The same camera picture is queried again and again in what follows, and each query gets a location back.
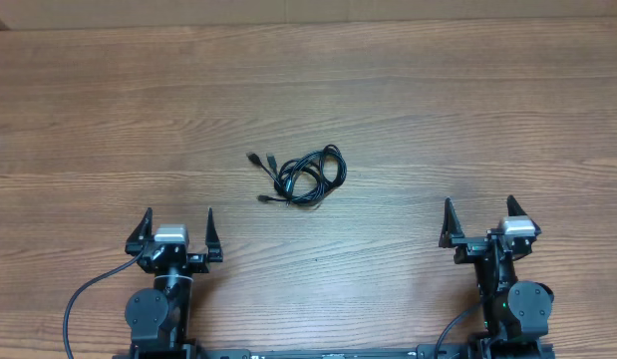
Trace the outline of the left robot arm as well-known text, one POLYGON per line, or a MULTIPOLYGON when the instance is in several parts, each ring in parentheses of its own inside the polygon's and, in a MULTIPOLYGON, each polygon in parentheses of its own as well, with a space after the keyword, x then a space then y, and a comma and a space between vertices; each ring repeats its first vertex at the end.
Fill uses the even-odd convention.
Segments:
POLYGON ((134 293, 126 304, 125 319, 131 328, 130 358, 205 358, 196 339, 187 336, 193 277, 207 273, 212 263, 223 261, 213 212, 207 215, 206 251, 188 250, 184 224, 163 224, 156 232, 149 208, 128 237, 125 253, 132 256, 153 285, 134 293))

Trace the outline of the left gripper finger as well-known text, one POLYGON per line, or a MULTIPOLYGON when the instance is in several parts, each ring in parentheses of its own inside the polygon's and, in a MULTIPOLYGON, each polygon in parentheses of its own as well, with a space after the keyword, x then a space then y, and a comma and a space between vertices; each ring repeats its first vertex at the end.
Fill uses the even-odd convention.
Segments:
POLYGON ((129 235, 125 243, 125 253, 139 255, 146 243, 153 237, 153 210, 148 207, 140 223, 129 235))
POLYGON ((208 214, 207 214, 205 245, 207 247, 207 261, 208 262, 222 262, 223 261, 223 251, 221 248, 219 236, 215 228, 213 211, 211 208, 208 209, 208 214))

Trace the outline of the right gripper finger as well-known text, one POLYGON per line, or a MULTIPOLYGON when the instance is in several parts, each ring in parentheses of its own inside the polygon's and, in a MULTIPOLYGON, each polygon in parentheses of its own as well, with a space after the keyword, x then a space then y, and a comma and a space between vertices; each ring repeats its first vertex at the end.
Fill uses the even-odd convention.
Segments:
POLYGON ((460 245, 465 239, 461 223, 450 197, 444 203, 444 221, 439 239, 439 247, 452 248, 460 245))
POLYGON ((507 197, 506 206, 509 216, 526 216, 532 223, 534 236, 539 236, 541 234, 540 226, 524 211, 512 194, 507 197))

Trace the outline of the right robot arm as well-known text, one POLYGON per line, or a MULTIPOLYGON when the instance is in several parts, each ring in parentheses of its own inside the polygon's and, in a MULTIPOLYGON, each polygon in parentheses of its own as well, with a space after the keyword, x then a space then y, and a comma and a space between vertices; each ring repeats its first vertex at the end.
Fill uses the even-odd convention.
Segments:
POLYGON ((455 251, 456 264, 474 267, 479 302, 454 318, 440 334, 433 351, 435 358, 457 354, 460 358, 553 358, 551 345, 541 338, 548 334, 548 319, 554 302, 545 284, 521 281, 514 264, 532 253, 541 228, 522 209, 514 196, 506 199, 507 216, 485 235, 464 234, 454 204, 445 199, 444 222, 439 247, 455 251), (485 330, 451 349, 444 346, 450 331, 478 309, 485 330))

